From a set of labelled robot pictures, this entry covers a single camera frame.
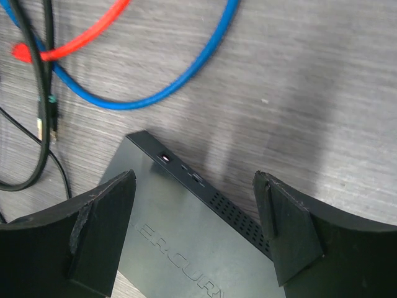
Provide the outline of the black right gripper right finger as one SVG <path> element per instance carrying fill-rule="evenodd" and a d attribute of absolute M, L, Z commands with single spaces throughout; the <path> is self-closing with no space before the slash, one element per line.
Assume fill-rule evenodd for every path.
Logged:
<path fill-rule="evenodd" d="M 395 297 L 396 227 L 350 214 L 258 171 L 253 189 L 287 297 Z"/>

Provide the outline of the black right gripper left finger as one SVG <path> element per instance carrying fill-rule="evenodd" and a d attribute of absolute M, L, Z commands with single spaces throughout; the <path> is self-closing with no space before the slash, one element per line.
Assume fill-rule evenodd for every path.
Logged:
<path fill-rule="evenodd" d="M 1 225 L 2 297 L 110 297 L 136 191 L 132 170 Z"/>

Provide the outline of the black network switch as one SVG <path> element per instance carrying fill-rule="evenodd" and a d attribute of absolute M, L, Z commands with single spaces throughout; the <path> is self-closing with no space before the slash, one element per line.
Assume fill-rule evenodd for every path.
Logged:
<path fill-rule="evenodd" d="M 260 225 L 149 132 L 126 135 L 102 179 L 129 169 L 119 270 L 144 296 L 285 296 Z"/>

